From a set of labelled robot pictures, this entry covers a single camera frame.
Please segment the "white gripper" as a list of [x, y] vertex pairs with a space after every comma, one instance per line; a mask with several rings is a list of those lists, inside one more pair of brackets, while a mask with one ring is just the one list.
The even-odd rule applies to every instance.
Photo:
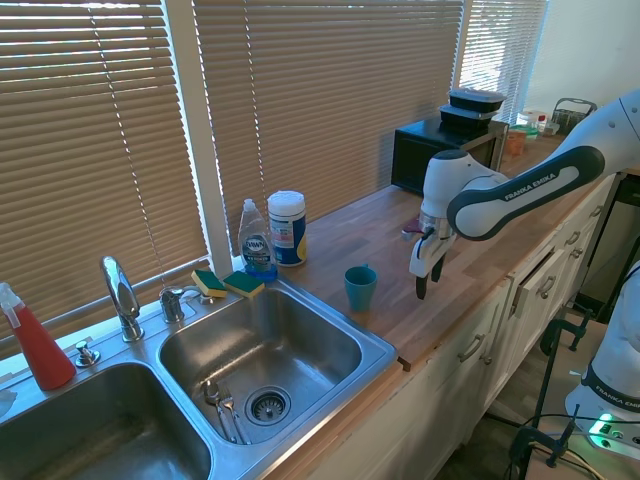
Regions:
[[428, 227], [416, 241], [409, 263], [409, 271], [416, 276], [415, 292], [418, 299], [426, 296], [428, 278], [437, 283], [440, 280], [444, 266], [444, 256], [453, 245], [455, 234], [441, 239], [433, 227]]

